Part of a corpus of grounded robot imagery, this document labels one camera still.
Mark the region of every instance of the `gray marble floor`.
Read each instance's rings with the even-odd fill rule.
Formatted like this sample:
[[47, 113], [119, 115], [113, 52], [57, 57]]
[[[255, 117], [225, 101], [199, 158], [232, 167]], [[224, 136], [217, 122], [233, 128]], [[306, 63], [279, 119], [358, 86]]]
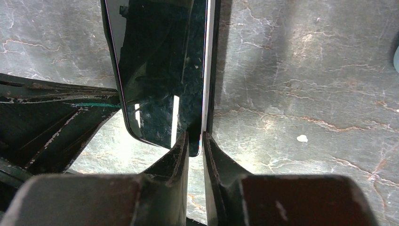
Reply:
[[[0, 1], [0, 71], [115, 87], [96, 0]], [[397, 0], [223, 0], [214, 137], [257, 174], [341, 174], [381, 225], [399, 225]], [[138, 173], [167, 150], [135, 141], [121, 114], [72, 166]], [[206, 221], [202, 158], [188, 216]]]

